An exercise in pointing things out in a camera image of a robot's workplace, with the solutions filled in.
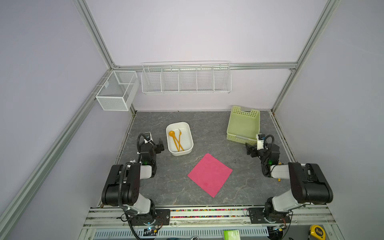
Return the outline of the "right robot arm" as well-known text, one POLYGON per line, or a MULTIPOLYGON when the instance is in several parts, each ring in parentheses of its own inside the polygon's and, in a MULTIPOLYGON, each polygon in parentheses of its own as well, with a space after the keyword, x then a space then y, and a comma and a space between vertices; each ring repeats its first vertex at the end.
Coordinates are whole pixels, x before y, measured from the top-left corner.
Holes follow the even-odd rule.
POLYGON ((333 191, 318 164, 280 163, 280 147, 272 135, 259 134, 257 143, 246 143, 247 155, 259 158, 262 174, 266 178, 290 181, 285 193, 267 199, 264 209, 248 209, 251 220, 260 216, 267 223, 285 221, 292 210, 305 205, 331 203, 333 191))

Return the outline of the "pink paper napkin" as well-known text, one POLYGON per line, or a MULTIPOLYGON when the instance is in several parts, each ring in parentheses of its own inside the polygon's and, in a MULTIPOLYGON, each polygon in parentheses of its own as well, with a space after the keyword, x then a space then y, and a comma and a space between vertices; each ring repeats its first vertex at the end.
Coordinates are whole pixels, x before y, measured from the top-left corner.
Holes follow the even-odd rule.
POLYGON ((232 169, 212 155, 205 154, 188 174, 188 177, 208 195, 214 198, 232 172, 232 169))

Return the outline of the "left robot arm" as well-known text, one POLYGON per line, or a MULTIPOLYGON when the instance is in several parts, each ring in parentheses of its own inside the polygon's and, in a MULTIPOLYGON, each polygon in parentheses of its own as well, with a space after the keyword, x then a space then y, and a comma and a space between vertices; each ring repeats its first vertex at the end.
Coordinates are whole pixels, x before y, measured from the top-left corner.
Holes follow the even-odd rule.
POLYGON ((137 138, 136 161, 113 165, 102 191, 102 204, 119 207, 135 225, 152 225, 160 216, 151 199, 140 194, 141 180, 154 178, 157 172, 157 154, 164 151, 164 143, 155 143, 150 132, 137 138))

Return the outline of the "orange plastic spoon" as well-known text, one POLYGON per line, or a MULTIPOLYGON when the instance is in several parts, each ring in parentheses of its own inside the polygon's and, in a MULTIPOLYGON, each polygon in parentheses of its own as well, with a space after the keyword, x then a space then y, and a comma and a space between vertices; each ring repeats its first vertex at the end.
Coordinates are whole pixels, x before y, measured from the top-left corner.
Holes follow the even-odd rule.
POLYGON ((176 137, 175 132, 174 131, 170 131, 169 132, 169 136, 173 139, 174 144, 175 144, 175 146, 176 146, 176 148, 177 148, 177 150, 179 152, 180 151, 180 144, 179 144, 179 141, 178 141, 178 139, 176 137))

